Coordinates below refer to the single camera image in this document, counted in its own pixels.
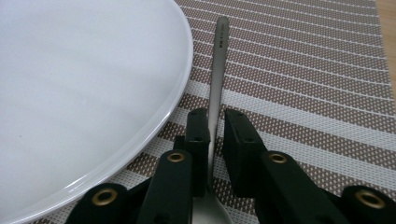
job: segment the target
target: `spoon handle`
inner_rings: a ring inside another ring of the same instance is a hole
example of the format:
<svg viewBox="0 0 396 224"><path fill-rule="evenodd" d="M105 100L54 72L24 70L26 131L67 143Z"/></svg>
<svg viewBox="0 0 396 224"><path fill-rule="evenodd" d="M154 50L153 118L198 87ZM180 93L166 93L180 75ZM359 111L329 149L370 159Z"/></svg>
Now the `spoon handle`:
<svg viewBox="0 0 396 224"><path fill-rule="evenodd" d="M210 143L208 150L208 183L211 184L213 177L213 160L215 155L216 131L218 128L221 90L225 72L230 22L227 17L218 18L215 41L213 46L212 76L210 82L208 129Z"/></svg>

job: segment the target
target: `metal spoon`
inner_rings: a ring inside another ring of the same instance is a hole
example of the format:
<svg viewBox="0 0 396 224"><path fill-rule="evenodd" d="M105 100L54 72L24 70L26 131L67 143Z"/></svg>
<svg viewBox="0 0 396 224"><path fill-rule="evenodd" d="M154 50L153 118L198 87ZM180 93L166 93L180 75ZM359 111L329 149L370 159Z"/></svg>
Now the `metal spoon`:
<svg viewBox="0 0 396 224"><path fill-rule="evenodd" d="M215 156L216 131L220 111L221 90L225 72L225 61L229 37L229 21L227 17L218 18L213 47L212 80L210 83L208 128L210 133L207 186L205 196L194 198L193 224L216 223L233 224L230 215L216 197L213 190L213 160Z"/></svg>

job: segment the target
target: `silver utensil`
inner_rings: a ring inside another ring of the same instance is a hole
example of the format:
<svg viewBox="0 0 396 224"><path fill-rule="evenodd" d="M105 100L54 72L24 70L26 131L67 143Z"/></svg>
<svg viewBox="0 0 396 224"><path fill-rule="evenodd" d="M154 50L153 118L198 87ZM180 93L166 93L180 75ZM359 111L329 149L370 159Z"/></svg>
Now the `silver utensil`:
<svg viewBox="0 0 396 224"><path fill-rule="evenodd" d="M215 157L216 131L218 128L221 90L225 72L225 61L229 38L229 20L218 18L213 47L212 79L210 83L208 128L210 133L207 186L205 196L194 198L192 223L232 224L233 221L223 205L219 202L213 190L213 161Z"/></svg>

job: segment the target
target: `wooden table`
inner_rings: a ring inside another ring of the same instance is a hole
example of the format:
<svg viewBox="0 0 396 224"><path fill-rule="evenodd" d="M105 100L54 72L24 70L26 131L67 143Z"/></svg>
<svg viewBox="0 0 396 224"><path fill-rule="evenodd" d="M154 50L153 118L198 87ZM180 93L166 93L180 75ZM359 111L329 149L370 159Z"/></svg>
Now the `wooden table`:
<svg viewBox="0 0 396 224"><path fill-rule="evenodd" d="M384 48L389 62L393 96L396 99L396 2L394 0L377 0L376 5L384 36Z"/></svg>

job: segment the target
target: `woven placemat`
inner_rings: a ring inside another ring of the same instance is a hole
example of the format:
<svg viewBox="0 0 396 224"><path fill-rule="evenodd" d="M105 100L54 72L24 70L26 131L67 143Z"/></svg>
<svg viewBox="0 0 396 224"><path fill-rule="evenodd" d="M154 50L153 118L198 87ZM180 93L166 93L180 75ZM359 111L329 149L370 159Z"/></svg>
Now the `woven placemat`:
<svg viewBox="0 0 396 224"><path fill-rule="evenodd" d="M222 107L245 112L269 150L290 154L318 186L339 194L366 185L396 200L396 119L375 1L176 0L194 40L191 79L174 115L111 182L131 188L153 175L184 134L186 117L207 107L215 23L231 39ZM219 148L215 189L235 223L258 223L250 199L232 195ZM64 223L73 204L35 223Z"/></svg>

